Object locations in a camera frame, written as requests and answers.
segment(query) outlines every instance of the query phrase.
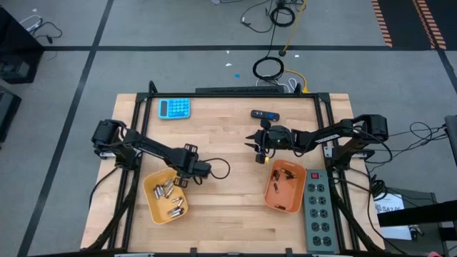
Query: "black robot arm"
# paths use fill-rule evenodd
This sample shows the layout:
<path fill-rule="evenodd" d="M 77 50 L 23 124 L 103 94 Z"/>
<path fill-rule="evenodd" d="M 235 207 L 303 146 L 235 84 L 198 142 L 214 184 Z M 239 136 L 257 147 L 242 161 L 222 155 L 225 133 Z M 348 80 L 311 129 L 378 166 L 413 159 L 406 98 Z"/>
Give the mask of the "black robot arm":
<path fill-rule="evenodd" d="M 135 169 L 138 165 L 136 157 L 146 152 L 163 159 L 168 166 L 176 169 L 180 178 L 208 178 L 211 172 L 209 163 L 199 161 L 197 146 L 186 144 L 184 148 L 170 148 L 127 128 L 122 121 L 100 121 L 92 143 L 97 155 L 112 152 L 116 156 L 116 167 L 127 170 Z"/>
<path fill-rule="evenodd" d="M 267 120 L 261 121 L 261 127 L 262 130 L 246 137 L 255 142 L 246 145 L 258 152 L 258 163 L 265 163 L 266 154 L 270 149 L 292 150 L 297 156 L 302 156 L 321 143 L 349 137 L 351 140 L 348 143 L 329 148 L 326 153 L 331 160 L 331 168 L 347 169 L 354 154 L 360 153 L 371 143 L 381 143 L 388 139 L 387 120 L 381 115 L 360 115 L 354 119 L 343 119 L 337 124 L 314 132 L 295 129 L 289 131 L 284 126 L 272 126 Z"/>

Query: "wooden tabletop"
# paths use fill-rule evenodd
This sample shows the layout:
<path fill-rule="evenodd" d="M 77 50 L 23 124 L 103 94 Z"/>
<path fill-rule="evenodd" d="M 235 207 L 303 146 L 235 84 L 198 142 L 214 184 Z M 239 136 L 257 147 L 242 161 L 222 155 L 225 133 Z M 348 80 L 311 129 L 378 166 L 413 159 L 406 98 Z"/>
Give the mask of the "wooden tabletop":
<path fill-rule="evenodd" d="M 135 98 L 135 94 L 119 94 L 112 118 L 130 124 Z M 294 214 L 275 211 L 265 205 L 263 193 L 275 160 L 285 159 L 307 169 L 324 169 L 321 147 L 301 158 L 295 157 L 291 151 L 277 151 L 270 164 L 261 165 L 255 162 L 253 149 L 243 143 L 247 142 L 246 136 L 260 129 L 260 120 L 250 117 L 252 109 L 280 113 L 281 119 L 275 124 L 289 129 L 317 130 L 313 99 L 197 98 L 191 99 L 191 118 L 174 121 L 158 118 L 158 102 L 158 99 L 152 101 L 149 138 L 170 147 L 184 147 L 185 143 L 196 145 L 200 159 L 226 159 L 231 165 L 231 174 L 224 180 L 209 177 L 201 186 L 189 181 L 189 187 L 185 189 L 189 203 L 187 214 L 170 223 L 157 225 L 151 220 L 142 183 L 146 176 L 166 168 L 166 165 L 161 159 L 145 154 L 128 250 L 188 253 L 190 247 L 197 247 L 200 253 L 284 253 L 285 248 L 292 248 L 294 253 L 306 253 L 303 207 Z M 144 105 L 137 128 L 141 128 Z M 331 94 L 331 105 L 335 122 L 353 117 L 347 94 Z M 323 104 L 322 109 L 327 126 Z M 226 164 L 213 162 L 211 165 L 217 176 L 226 173 Z M 353 159 L 351 166 L 365 171 L 361 160 Z M 102 161 L 98 179 L 113 167 L 113 159 Z M 94 194 L 81 247 L 93 243 L 113 216 L 120 176 L 121 172 L 117 171 Z M 346 179 L 368 188 L 367 178 L 359 173 L 347 171 Z M 354 216 L 373 241 L 384 248 L 383 240 L 368 222 L 368 193 L 351 185 L 348 187 Z M 379 230 L 373 199 L 370 213 Z M 347 222 L 342 214 L 341 218 L 346 247 L 351 248 Z M 124 230 L 124 219 L 119 228 L 119 231 Z M 118 233 L 116 246 L 121 245 L 121 236 L 122 233 Z"/>

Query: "gray power strip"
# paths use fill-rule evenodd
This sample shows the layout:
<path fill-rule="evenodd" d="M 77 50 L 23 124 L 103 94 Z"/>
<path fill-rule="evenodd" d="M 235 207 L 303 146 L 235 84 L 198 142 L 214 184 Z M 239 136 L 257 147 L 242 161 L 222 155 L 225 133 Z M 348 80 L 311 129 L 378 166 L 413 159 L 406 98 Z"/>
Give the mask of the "gray power strip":
<path fill-rule="evenodd" d="M 303 194 L 308 253 L 335 253 L 336 229 L 325 170 L 307 170 Z"/>

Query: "paper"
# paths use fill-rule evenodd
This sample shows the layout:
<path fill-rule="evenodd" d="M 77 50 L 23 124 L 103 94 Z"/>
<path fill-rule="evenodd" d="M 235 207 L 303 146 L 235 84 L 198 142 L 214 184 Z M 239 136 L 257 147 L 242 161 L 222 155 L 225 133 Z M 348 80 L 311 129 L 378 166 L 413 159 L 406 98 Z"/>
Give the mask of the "paper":
<path fill-rule="evenodd" d="M 377 214 L 403 210 L 405 208 L 401 195 L 393 195 L 392 193 L 388 193 L 384 199 L 376 201 L 374 206 Z M 385 238 L 412 240 L 408 226 L 383 227 L 381 228 L 381 234 Z"/>

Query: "outlet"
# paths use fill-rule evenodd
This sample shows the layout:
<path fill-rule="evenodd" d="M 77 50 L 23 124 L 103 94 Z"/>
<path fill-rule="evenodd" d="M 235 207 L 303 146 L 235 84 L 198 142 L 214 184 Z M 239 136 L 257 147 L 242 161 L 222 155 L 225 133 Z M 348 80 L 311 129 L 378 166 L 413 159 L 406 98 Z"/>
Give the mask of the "outlet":
<path fill-rule="evenodd" d="M 313 243 L 315 246 L 320 246 L 321 245 L 321 238 L 318 236 L 313 237 Z"/>
<path fill-rule="evenodd" d="M 314 192 L 314 190 L 316 190 L 316 186 L 314 184 L 309 184 L 308 185 L 308 191 Z"/>
<path fill-rule="evenodd" d="M 321 217 L 322 217 L 322 218 L 327 218 L 327 217 L 328 217 L 328 212 L 327 212 L 327 210 L 322 209 L 322 210 L 320 211 L 320 213 L 321 213 Z"/>
<path fill-rule="evenodd" d="M 327 200 L 325 197 L 319 196 L 319 204 L 324 205 L 324 204 L 326 204 L 326 202 L 327 202 Z"/>
<path fill-rule="evenodd" d="M 331 239 L 328 236 L 323 237 L 323 244 L 325 246 L 330 246 L 331 245 Z"/>
<path fill-rule="evenodd" d="M 311 224 L 311 229 L 312 229 L 313 231 L 319 231 L 319 223 L 313 222 L 313 223 Z"/>
<path fill-rule="evenodd" d="M 317 185 L 317 191 L 318 192 L 323 192 L 324 190 L 325 190 L 325 188 L 323 187 L 323 184 Z"/>
<path fill-rule="evenodd" d="M 317 203 L 316 197 L 310 196 L 310 197 L 309 197 L 309 203 L 310 203 L 310 204 L 316 204 L 316 203 Z"/>
<path fill-rule="evenodd" d="M 322 231 L 323 232 L 329 232 L 330 231 L 330 225 L 326 222 L 322 223 Z"/>
<path fill-rule="evenodd" d="M 318 211 L 316 209 L 311 209 L 309 211 L 309 213 L 311 214 L 311 217 L 313 217 L 313 218 L 316 218 L 318 216 Z"/>

